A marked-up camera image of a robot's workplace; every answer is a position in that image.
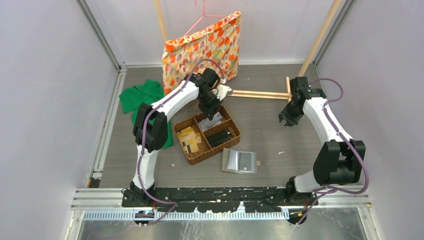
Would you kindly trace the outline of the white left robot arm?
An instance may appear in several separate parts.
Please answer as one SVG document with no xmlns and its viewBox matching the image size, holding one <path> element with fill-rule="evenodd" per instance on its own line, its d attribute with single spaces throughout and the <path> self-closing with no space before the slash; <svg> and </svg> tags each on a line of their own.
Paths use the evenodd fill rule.
<svg viewBox="0 0 424 240">
<path fill-rule="evenodd" d="M 190 73 L 180 85 L 161 100 L 139 106 L 133 135 L 137 144 L 136 170 L 129 190 L 136 203 L 148 207 L 153 202 L 154 171 L 159 151 L 169 137 L 169 121 L 191 101 L 198 100 L 200 111 L 213 119 L 223 96 L 218 86 L 220 76 L 211 68 Z"/>
</svg>

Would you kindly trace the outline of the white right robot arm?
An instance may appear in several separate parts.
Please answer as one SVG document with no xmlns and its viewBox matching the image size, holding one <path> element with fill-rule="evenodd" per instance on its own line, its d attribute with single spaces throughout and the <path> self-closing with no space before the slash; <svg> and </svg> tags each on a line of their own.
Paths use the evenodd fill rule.
<svg viewBox="0 0 424 240">
<path fill-rule="evenodd" d="M 351 137 L 338 122 L 321 88 L 312 88 L 307 77 L 289 80 L 291 99 L 279 113 L 279 121 L 286 127 L 296 126 L 303 116 L 312 123 L 322 147 L 312 170 L 292 176 L 286 183 L 285 198 L 291 205 L 299 205 L 316 190 L 337 189 L 356 184 L 363 171 L 366 146 Z"/>
</svg>

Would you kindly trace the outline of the silver VIP card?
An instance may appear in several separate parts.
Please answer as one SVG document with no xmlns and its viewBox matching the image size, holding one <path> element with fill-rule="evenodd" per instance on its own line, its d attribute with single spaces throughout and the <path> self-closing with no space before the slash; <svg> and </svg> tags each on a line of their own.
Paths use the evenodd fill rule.
<svg viewBox="0 0 424 240">
<path fill-rule="evenodd" d="M 208 118 L 205 118 L 205 119 L 201 120 L 198 123 L 199 124 L 199 128 L 200 128 L 200 130 L 202 132 L 205 132 L 205 131 L 207 131 L 207 130 L 209 130 L 209 129 L 211 129 L 211 128 L 219 125 L 219 124 L 221 124 L 222 123 L 222 118 L 223 118 L 223 116 L 221 115 L 221 113 L 220 112 L 217 112 L 213 116 L 212 120 L 210 120 Z"/>
</svg>

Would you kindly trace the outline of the black cards in basket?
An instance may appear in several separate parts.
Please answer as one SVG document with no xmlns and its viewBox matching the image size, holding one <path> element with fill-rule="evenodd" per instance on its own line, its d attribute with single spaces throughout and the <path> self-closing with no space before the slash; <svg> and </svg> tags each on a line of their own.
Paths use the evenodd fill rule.
<svg viewBox="0 0 424 240">
<path fill-rule="evenodd" d="M 212 148 L 215 148 L 219 145 L 222 145 L 224 143 L 226 143 L 227 141 L 231 140 L 233 137 L 233 135 L 231 134 L 231 132 L 228 129 L 219 131 L 211 136 L 208 136 L 206 139 L 209 143 L 209 145 Z"/>
</svg>

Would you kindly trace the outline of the gold cards in basket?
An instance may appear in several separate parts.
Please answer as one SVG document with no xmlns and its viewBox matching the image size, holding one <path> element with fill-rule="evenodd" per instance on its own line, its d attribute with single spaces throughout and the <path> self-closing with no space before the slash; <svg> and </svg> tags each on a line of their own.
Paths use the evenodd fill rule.
<svg viewBox="0 0 424 240">
<path fill-rule="evenodd" d="M 185 129 L 177 132 L 176 136 L 182 145 L 182 149 L 187 154 L 199 151 L 199 145 L 202 142 L 202 139 L 200 133 L 196 132 L 193 127 L 186 127 Z"/>
</svg>

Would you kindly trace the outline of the dark card in holder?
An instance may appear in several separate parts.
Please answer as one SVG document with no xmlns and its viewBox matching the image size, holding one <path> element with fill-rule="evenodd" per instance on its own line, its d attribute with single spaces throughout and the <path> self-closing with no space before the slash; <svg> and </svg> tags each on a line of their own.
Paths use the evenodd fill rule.
<svg viewBox="0 0 424 240">
<path fill-rule="evenodd" d="M 242 173 L 254 172 L 254 153 L 242 151 L 238 154 L 238 170 Z"/>
</svg>

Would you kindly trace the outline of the wooden rack stand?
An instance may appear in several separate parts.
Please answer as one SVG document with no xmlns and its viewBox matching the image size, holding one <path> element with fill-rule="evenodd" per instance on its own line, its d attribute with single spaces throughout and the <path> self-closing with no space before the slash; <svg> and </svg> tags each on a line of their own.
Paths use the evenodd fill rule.
<svg viewBox="0 0 424 240">
<path fill-rule="evenodd" d="M 156 15 L 158 18 L 158 22 L 159 22 L 159 26 L 160 26 L 160 31 L 162 34 L 162 39 L 163 42 L 167 41 L 168 38 L 168 34 L 167 34 L 167 30 L 165 27 L 165 23 L 164 23 L 164 17 L 163 17 L 163 11 L 161 9 L 161 3 L 160 0 L 153 0 L 154 2 L 154 7 L 156 10 Z M 307 57 L 304 61 L 242 61 L 241 62 L 241 66 L 249 66 L 249 67 L 265 67 L 265 66 L 279 66 L 282 67 L 283 70 L 289 69 L 291 70 L 291 73 L 293 72 L 293 69 L 295 69 L 295 67 L 300 67 L 300 73 L 299 74 L 304 74 L 305 71 L 308 69 L 309 64 L 311 64 L 311 61 L 313 61 L 313 57 L 315 56 L 316 52 L 319 51 L 319 47 L 320 44 L 323 42 L 323 39 L 325 38 L 325 36 L 330 36 L 330 34 L 327 34 L 327 31 L 330 27 L 330 24 L 336 20 L 335 19 L 335 15 L 338 13 L 339 8 L 341 5 L 346 4 L 347 0 L 334 0 L 331 4 L 331 7 L 328 10 L 328 13 L 326 14 L 326 17 L 324 19 L 324 22 L 322 24 L 322 26 L 320 27 L 319 33 L 311 47 L 311 49 L 309 50 L 309 53 L 307 54 Z M 219 69 L 219 73 L 222 74 L 222 76 L 224 76 L 224 73 L 222 71 L 221 66 L 211 60 L 211 59 L 201 59 L 198 62 L 198 65 L 200 65 L 200 63 L 208 61 L 210 63 L 213 64 L 213 66 L 216 66 L 216 68 Z M 265 92 L 265 91 L 251 91 L 251 90 L 232 90 L 229 91 L 228 96 L 231 97 L 244 97 L 244 98 L 259 98 L 259 99 L 278 99 L 278 100 L 284 100 L 287 101 L 287 103 L 291 100 L 291 90 L 289 89 L 290 85 L 289 85 L 289 76 L 285 77 L 284 79 L 284 83 L 285 83 L 285 89 L 287 92 Z"/>
</svg>

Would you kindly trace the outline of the brown wicker basket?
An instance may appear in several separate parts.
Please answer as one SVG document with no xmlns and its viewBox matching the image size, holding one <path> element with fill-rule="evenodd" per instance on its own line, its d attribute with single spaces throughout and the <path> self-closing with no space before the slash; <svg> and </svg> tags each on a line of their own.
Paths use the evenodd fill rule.
<svg viewBox="0 0 424 240">
<path fill-rule="evenodd" d="M 180 132 L 187 127 L 192 127 L 196 132 L 200 133 L 201 143 L 199 144 L 199 151 L 188 154 L 183 150 L 184 155 L 190 165 L 198 164 L 214 155 L 221 153 L 224 148 L 231 148 L 240 142 L 241 131 L 235 124 L 227 109 L 222 105 L 218 108 L 218 112 L 222 115 L 222 123 L 206 131 L 201 131 L 199 126 L 199 122 L 207 118 L 203 113 L 199 113 L 174 125 L 173 130 L 176 134 L 177 132 Z M 229 130 L 231 132 L 231 140 L 217 147 L 211 147 L 207 141 L 207 137 L 214 135 L 222 130 Z"/>
</svg>

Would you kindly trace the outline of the green cloth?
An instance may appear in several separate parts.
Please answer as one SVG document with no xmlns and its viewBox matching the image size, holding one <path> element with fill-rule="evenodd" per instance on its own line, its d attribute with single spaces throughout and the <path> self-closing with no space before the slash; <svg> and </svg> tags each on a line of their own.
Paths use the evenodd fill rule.
<svg viewBox="0 0 424 240">
<path fill-rule="evenodd" d="M 124 114 L 132 112 L 131 120 L 136 124 L 138 110 L 142 104 L 151 105 L 165 96 L 160 83 L 147 79 L 143 85 L 135 85 L 126 88 L 119 95 L 122 111 Z"/>
</svg>

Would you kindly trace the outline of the floral orange fabric bag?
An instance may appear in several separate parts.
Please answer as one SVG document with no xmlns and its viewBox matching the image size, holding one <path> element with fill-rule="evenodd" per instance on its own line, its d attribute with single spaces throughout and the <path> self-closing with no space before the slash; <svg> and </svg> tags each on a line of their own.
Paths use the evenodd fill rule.
<svg viewBox="0 0 424 240">
<path fill-rule="evenodd" d="M 217 63 L 224 79 L 231 80 L 238 74 L 242 14 L 235 11 L 218 22 L 188 36 L 165 42 L 162 54 L 162 78 L 164 94 L 171 93 L 194 70 L 202 73 L 206 68 L 219 75 Z"/>
</svg>

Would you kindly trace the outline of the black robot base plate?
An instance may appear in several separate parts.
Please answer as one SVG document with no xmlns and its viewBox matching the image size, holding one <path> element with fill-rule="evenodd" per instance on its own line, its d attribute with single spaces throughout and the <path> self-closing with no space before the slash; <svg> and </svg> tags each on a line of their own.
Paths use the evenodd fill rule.
<svg viewBox="0 0 424 240">
<path fill-rule="evenodd" d="M 307 209 L 311 193 L 289 194 L 284 187 L 153 187 L 147 192 L 135 186 L 123 188 L 123 207 L 148 207 L 159 212 L 246 213 L 280 212 L 286 206 Z"/>
</svg>

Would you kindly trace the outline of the perforated metal rail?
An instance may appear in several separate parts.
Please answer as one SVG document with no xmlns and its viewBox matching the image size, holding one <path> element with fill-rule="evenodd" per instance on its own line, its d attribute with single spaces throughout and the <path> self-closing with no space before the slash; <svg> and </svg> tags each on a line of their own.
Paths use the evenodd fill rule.
<svg viewBox="0 0 424 240">
<path fill-rule="evenodd" d="M 218 220 L 289 220 L 290 214 L 287 209 L 277 212 L 246 212 L 244 209 L 234 212 L 213 213 L 206 212 L 157 212 L 152 210 L 87 210 L 84 212 L 84 220 L 89 221 L 218 221 Z"/>
</svg>

